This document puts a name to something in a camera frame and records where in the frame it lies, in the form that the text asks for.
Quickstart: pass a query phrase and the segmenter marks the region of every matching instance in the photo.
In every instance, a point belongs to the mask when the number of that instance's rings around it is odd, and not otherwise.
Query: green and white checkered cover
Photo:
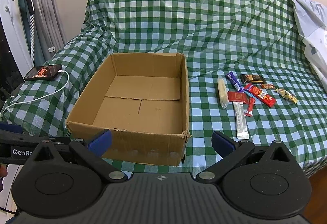
[[[327,157],[327,95],[311,71],[295,26],[289,0],[89,0],[81,33],[46,64],[62,64],[70,73],[64,92],[4,113],[32,135],[65,136],[65,120],[87,82],[113,52],[181,52],[187,56],[190,82],[190,133],[185,162],[179,167],[112,161],[125,172],[192,172],[220,160],[211,147],[219,130],[236,139],[230,103],[217,101],[217,77],[229,71],[260,74],[297,96],[297,105],[280,98],[274,107],[256,103],[246,117],[250,140],[268,145],[279,139],[308,174]],[[8,103],[27,101],[64,85],[25,83]],[[227,88],[234,91],[228,82]]]

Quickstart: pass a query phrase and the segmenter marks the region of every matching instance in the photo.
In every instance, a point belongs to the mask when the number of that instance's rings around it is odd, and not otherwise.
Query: phone screen
[[[34,67],[27,73],[24,80],[53,80],[62,68],[63,66],[61,64]]]

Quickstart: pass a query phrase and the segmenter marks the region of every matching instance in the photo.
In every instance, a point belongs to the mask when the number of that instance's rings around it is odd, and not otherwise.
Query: open cardboard box
[[[75,138],[108,128],[114,160],[178,166],[189,137],[189,93],[180,53],[115,53],[96,71],[68,116]]]

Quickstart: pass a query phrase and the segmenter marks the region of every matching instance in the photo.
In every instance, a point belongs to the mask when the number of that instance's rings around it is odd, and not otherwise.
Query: purple chocolate bar
[[[232,85],[235,87],[237,92],[244,93],[245,89],[243,86],[241,86],[240,82],[236,79],[235,75],[233,72],[229,72],[226,74],[226,78],[232,83]]]

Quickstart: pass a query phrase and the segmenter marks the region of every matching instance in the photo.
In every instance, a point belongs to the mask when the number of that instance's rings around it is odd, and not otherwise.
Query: white plastic sheet
[[[313,0],[292,0],[305,57],[327,92],[327,7]]]

